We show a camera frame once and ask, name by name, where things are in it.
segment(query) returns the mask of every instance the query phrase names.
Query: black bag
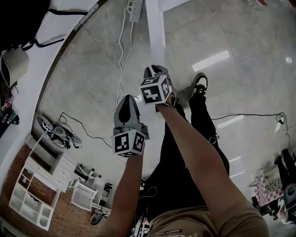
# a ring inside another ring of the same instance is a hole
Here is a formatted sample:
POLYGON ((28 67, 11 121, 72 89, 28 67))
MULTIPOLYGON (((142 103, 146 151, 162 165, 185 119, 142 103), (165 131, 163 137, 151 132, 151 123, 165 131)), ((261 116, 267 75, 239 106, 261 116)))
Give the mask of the black bag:
POLYGON ((87 12, 67 12, 49 9, 50 0, 14 1, 0 3, 0 52, 21 45, 24 51, 36 44, 42 48, 63 41, 60 39, 49 44, 39 44, 35 39, 42 20, 47 12, 56 15, 87 15, 87 12))

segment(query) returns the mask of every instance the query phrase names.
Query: sneaker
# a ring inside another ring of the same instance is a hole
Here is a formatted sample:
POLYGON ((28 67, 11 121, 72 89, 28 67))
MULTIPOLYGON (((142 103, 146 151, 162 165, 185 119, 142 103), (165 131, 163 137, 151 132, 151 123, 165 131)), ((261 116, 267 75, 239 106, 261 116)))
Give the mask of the sneaker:
POLYGON ((274 160, 274 164, 275 164, 275 165, 278 165, 278 162, 279 162, 280 160, 282 160, 281 156, 276 157, 275 160, 274 160))
POLYGON ((194 78, 193 83, 193 93, 192 96, 194 96, 196 93, 200 95, 205 95, 208 88, 208 78, 203 73, 198 73, 196 77, 194 78))

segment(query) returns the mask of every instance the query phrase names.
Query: power strip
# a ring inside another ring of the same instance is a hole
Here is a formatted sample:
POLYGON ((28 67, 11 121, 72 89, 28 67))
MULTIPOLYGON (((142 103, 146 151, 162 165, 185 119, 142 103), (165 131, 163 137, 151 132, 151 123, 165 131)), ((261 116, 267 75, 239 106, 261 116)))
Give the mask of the power strip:
POLYGON ((130 22, 138 23, 141 19, 143 0, 131 0, 130 22))

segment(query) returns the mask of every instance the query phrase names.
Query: glossy floor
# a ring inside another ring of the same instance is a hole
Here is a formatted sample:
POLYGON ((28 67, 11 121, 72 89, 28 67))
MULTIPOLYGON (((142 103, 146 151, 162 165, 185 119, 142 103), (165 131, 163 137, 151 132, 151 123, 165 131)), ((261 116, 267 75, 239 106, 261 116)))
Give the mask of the glossy floor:
MULTIPOLYGON (((126 1, 107 1, 87 21, 61 57, 40 106, 52 119, 66 112, 83 122, 90 135, 105 137, 107 142, 116 108, 118 37, 125 7, 126 1)), ((209 79, 206 104, 212 118, 225 113, 284 112, 289 126, 296 123, 296 21, 292 12, 256 11, 241 0, 192 0, 165 12, 164 20, 166 66, 172 82, 184 92, 202 69, 209 79)), ((130 29, 127 22, 124 55, 130 46, 130 29)), ((124 95, 139 94, 148 65, 150 43, 144 9, 134 27, 133 48, 122 79, 124 95)), ((144 106, 142 101, 138 106, 150 134, 143 167, 147 177, 159 162, 164 120, 154 106, 144 106)), ((190 119, 190 109, 185 112, 190 119)), ((273 162, 274 155, 287 147, 288 137, 284 131, 274 132, 275 117, 244 116, 214 123, 221 150, 231 161, 232 180, 250 199, 248 184, 260 167, 273 162)), ((124 166, 111 149, 101 140, 89 138, 79 123, 68 119, 68 124, 82 139, 83 148, 65 152, 117 184, 124 166)), ((291 146, 296 142, 295 128, 289 129, 291 146)))

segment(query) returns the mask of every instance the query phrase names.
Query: tan t-shirt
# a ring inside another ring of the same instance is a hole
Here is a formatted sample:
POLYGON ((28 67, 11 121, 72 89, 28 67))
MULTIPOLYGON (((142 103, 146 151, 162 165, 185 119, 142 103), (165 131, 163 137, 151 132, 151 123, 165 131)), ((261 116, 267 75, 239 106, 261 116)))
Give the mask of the tan t-shirt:
MULTIPOLYGON (((269 237, 266 222, 249 203, 226 211, 217 223, 206 207, 165 212, 150 223, 149 237, 269 237)), ((102 226, 99 237, 116 237, 102 226)))

